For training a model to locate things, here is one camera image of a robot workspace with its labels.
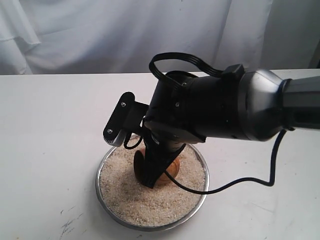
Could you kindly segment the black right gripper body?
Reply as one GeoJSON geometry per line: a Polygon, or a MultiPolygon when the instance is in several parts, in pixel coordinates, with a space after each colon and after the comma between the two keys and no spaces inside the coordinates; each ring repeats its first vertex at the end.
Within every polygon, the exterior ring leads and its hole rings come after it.
{"type": "Polygon", "coordinates": [[[186,146],[185,129],[164,124],[152,125],[151,129],[144,124],[142,129],[147,160],[174,160],[186,146]]]}

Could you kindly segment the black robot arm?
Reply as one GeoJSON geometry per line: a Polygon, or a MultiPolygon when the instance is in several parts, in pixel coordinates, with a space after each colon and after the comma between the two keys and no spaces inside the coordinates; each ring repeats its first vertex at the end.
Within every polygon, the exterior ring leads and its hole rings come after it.
{"type": "Polygon", "coordinates": [[[168,76],[182,89],[175,92],[159,82],[143,125],[146,146],[142,166],[135,165],[136,178],[153,188],[159,177],[186,144],[207,138],[267,141],[276,137],[268,181],[254,177],[238,179],[268,187],[275,183],[276,159],[287,131],[320,127],[320,78],[282,79],[270,70],[244,71],[239,65],[220,77],[196,77],[179,71],[168,76]]]}

